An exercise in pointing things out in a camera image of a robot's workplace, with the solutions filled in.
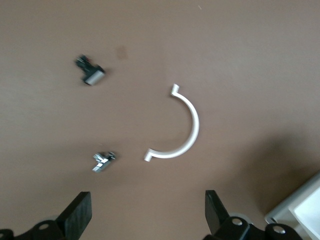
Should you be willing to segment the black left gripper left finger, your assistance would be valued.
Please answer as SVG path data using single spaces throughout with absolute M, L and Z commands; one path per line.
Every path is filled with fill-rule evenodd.
M 80 192 L 55 220 L 44 220 L 20 235 L 1 229 L 2 240 L 78 240 L 92 219 L 89 191 Z

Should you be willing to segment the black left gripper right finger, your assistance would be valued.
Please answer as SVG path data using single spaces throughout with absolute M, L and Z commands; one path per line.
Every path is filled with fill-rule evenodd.
M 205 191 L 205 219 L 212 240 L 250 240 L 251 226 L 239 216 L 230 216 L 215 190 Z

